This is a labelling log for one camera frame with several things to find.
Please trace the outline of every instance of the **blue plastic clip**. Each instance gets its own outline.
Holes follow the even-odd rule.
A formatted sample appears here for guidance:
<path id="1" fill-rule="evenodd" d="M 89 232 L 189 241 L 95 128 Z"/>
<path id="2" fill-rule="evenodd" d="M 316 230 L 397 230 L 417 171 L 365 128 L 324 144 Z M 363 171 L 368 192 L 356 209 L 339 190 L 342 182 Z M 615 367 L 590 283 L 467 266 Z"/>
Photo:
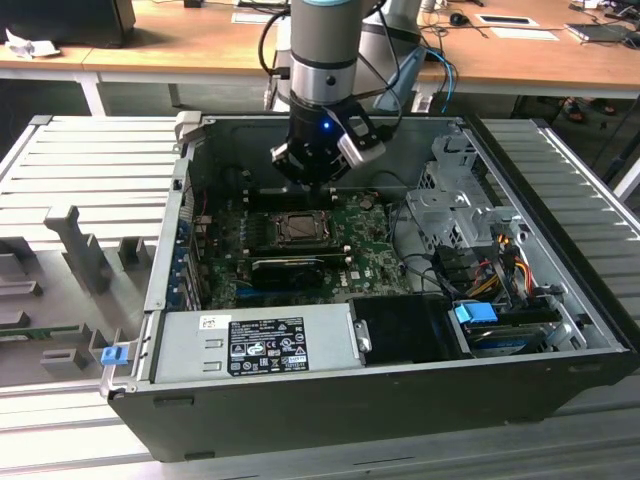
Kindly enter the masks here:
<path id="1" fill-rule="evenodd" d="M 106 347 L 102 350 L 102 357 L 100 363 L 102 365 L 126 365 L 129 363 L 127 355 L 129 354 L 129 347 Z"/>
<path id="2" fill-rule="evenodd" d="M 498 321 L 496 312 L 490 303 L 463 303 L 459 307 L 456 307 L 454 311 L 456 313 L 456 317 L 458 317 L 458 322 L 460 323 L 484 323 Z"/>

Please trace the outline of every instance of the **wooden table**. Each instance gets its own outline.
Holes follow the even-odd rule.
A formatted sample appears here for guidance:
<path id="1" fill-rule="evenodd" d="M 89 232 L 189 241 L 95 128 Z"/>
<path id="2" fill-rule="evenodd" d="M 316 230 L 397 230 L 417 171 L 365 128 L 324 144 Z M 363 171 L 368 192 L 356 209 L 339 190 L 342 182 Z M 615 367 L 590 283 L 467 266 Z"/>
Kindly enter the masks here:
<path id="1" fill-rule="evenodd" d="M 489 37 L 485 39 L 478 30 L 451 27 L 443 46 L 460 74 L 456 91 L 604 98 L 635 98 L 640 93 L 640 52 L 623 45 L 581 45 L 569 31 L 556 31 L 566 23 L 591 22 L 588 15 L 569 10 L 567 0 L 486 0 L 485 4 L 481 8 L 469 2 L 452 3 L 451 7 L 462 10 L 474 26 L 483 26 L 475 17 L 479 13 L 530 17 L 540 25 L 536 28 L 551 30 L 559 40 L 502 39 L 483 28 Z M 421 20 L 449 26 L 450 14 L 443 12 L 439 18 L 424 14 Z M 435 35 L 425 38 L 438 46 Z M 441 81 L 432 74 L 433 68 L 426 67 L 419 77 L 426 89 Z"/>
<path id="2" fill-rule="evenodd" d="M 476 13 L 532 17 L 541 28 L 563 28 L 590 18 L 567 8 L 566 0 L 486 0 L 486 7 L 455 3 L 474 25 Z M 172 103 L 180 103 L 176 85 L 263 85 L 257 60 L 262 25 L 231 23 L 231 5 L 208 4 L 184 9 L 182 2 L 134 0 L 136 28 L 129 45 L 103 50 L 63 48 L 63 55 L 33 61 L 0 52 L 0 78 L 71 80 L 81 84 L 94 115 L 108 113 L 101 97 L 103 82 L 166 83 Z M 450 12 L 440 14 L 448 26 Z M 435 22 L 432 15 L 429 22 Z M 635 98 L 640 91 L 640 52 L 621 45 L 580 45 L 567 31 L 554 31 L 559 41 L 500 39 L 489 29 L 450 29 L 443 39 L 447 58 L 458 68 L 458 92 L 550 96 Z M 267 42 L 271 55 L 275 34 Z M 437 38 L 425 37 L 433 46 Z M 437 63 L 426 64 L 418 91 L 430 96 L 443 78 Z"/>

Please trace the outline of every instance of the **robotic arm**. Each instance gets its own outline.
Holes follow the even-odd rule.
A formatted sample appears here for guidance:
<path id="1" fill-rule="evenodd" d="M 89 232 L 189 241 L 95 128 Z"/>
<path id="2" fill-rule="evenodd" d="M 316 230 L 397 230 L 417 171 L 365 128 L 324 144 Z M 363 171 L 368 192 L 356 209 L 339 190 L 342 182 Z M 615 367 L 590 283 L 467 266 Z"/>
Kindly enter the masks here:
<path id="1" fill-rule="evenodd" d="M 377 0 L 292 0 L 289 134 L 274 166 L 319 188 L 385 152 L 394 128 L 376 127 L 353 95 L 363 18 Z"/>

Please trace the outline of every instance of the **motherboard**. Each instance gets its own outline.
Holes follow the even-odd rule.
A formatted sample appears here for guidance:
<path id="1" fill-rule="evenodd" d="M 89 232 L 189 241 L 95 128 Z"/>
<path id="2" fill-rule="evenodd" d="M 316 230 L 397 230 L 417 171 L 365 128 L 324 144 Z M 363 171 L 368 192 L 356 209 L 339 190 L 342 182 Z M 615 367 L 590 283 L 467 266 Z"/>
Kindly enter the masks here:
<path id="1" fill-rule="evenodd" d="M 247 195 L 200 225 L 210 309 L 342 303 L 411 292 L 375 192 L 305 198 Z"/>

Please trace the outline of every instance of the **floor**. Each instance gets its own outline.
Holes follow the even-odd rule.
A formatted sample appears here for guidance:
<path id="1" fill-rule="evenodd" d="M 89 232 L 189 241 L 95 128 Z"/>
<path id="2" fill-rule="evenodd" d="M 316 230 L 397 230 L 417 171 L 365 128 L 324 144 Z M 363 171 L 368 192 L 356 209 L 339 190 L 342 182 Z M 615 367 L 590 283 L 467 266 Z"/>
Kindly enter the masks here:
<path id="1" fill-rule="evenodd" d="M 181 109 L 195 109 L 207 113 L 259 112 L 262 110 L 263 89 L 208 87 L 181 85 L 180 95 L 184 106 L 171 107 L 169 91 L 160 84 L 106 84 L 106 102 L 113 115 L 175 115 Z M 432 111 L 439 111 L 443 99 L 434 101 Z M 476 113 L 483 118 L 509 118 L 515 97 L 507 95 L 456 94 L 447 114 L 462 115 Z M 632 105 L 631 101 L 614 100 L 618 109 L 614 117 L 607 117 L 585 109 L 587 122 L 574 124 L 562 116 L 553 122 L 558 135 L 592 166 L 598 175 L 603 175 L 611 159 L 624 148 L 640 128 L 640 108 L 636 108 L 615 139 L 598 157 L 601 147 Z M 536 98 L 528 98 L 520 109 L 520 118 L 547 118 L 556 107 L 543 104 Z M 0 158 L 8 151 L 29 120 L 37 114 L 88 115 L 80 86 L 71 82 L 38 82 L 0 80 Z M 627 168 L 640 156 L 637 149 Z M 629 200 L 629 206 L 640 210 L 640 192 Z"/>

